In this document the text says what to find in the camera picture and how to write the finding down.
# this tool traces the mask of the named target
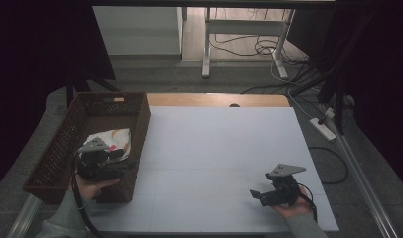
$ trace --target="white cable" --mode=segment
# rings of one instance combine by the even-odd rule
[[[306,111],[304,111],[304,109],[301,108],[300,105],[298,105],[298,103],[294,100],[294,98],[292,98],[292,96],[291,96],[291,90],[288,90],[288,96],[289,96],[289,97],[291,98],[291,100],[295,103],[295,105],[297,105],[298,108],[300,108],[300,110],[301,110],[302,112],[304,112],[304,114],[306,114],[308,117],[310,117],[311,119],[313,119],[313,117],[310,116]]]

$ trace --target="gray floor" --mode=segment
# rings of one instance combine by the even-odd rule
[[[274,87],[248,92],[261,94],[270,93],[282,84],[271,76],[270,62],[213,62],[210,79],[202,79],[202,63],[199,61],[115,59],[113,64],[117,81],[113,81],[112,84],[123,91],[130,92],[241,93],[254,86],[274,85]],[[289,66],[290,77],[293,77],[298,69],[298,66]],[[91,87],[94,91],[105,91],[104,88],[93,83]],[[314,90],[302,94],[313,104],[295,98],[308,114],[315,117],[320,116],[315,103],[316,94]],[[309,117],[293,102],[291,106],[295,108],[308,146],[325,147],[340,154],[337,143],[325,140],[308,123]],[[62,121],[64,113],[65,95],[64,90],[60,89],[48,96],[47,110],[40,125],[15,165],[0,183],[0,237],[7,236],[22,208],[28,196],[22,190],[23,183]],[[356,127],[351,110],[345,110],[344,118],[345,136],[389,214],[398,236],[403,237],[403,184],[384,158]],[[311,153],[322,180],[332,180],[342,176],[342,166],[337,157],[322,150],[313,150]],[[340,232],[328,233],[329,237],[383,237],[352,176],[341,184],[324,185],[324,188],[340,228]],[[26,237],[34,237],[40,230],[42,220],[51,216],[56,209],[56,206],[42,205]],[[270,237],[291,237],[291,235],[276,234]]]

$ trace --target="power strip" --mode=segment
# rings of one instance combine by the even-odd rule
[[[329,128],[325,124],[319,124],[318,118],[311,119],[310,124],[312,124],[314,128],[316,128],[320,132],[320,134],[322,134],[328,141],[332,141],[336,138],[336,135],[331,130],[329,130]]]
[[[108,150],[109,146],[102,139],[96,137],[78,149],[79,153]]]

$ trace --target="wicker basket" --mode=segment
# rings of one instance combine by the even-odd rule
[[[24,190],[45,204],[60,204],[70,181],[71,157],[86,138],[98,132],[130,128],[130,155],[121,163],[136,162],[136,167],[120,183],[105,188],[97,201],[131,201],[150,115],[145,93],[80,93],[25,182]]]

